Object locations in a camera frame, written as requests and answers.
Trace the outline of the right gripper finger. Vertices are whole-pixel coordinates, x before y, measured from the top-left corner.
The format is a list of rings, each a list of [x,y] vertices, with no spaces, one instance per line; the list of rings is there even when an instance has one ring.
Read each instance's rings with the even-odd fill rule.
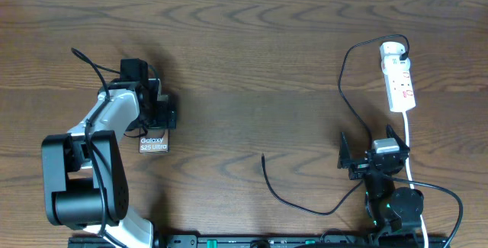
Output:
[[[395,132],[390,124],[386,126],[386,135],[388,138],[393,138],[396,141],[397,145],[400,148],[400,151],[409,151],[409,146],[406,145],[405,141],[398,136],[398,134]]]
[[[344,132],[341,132],[341,144],[339,150],[339,161],[350,161],[351,152]]]

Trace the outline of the bronze Galaxy phone box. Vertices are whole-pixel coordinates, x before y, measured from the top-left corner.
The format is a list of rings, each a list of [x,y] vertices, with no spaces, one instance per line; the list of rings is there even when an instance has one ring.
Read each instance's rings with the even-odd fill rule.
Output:
[[[146,136],[140,138],[140,153],[167,153],[169,151],[169,130],[148,130]]]

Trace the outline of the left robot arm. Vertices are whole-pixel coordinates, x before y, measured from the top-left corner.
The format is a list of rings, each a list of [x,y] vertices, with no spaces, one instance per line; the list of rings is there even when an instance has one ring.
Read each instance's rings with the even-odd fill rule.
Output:
[[[164,247],[155,224],[130,206],[119,142],[128,131],[139,129],[143,139],[174,126],[175,110],[160,79],[120,78],[102,86],[76,126],[41,144],[47,220],[114,247]]]

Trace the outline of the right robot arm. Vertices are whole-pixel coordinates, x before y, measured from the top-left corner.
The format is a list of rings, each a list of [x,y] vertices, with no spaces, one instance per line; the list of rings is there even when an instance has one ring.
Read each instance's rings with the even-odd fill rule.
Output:
[[[372,245],[384,245],[386,237],[412,234],[422,226],[424,196],[409,187],[397,188],[392,176],[406,165],[410,148],[386,127],[387,137],[375,140],[365,157],[354,159],[344,133],[337,167],[347,169],[351,180],[365,184],[365,207],[374,222],[374,232],[368,234]]]

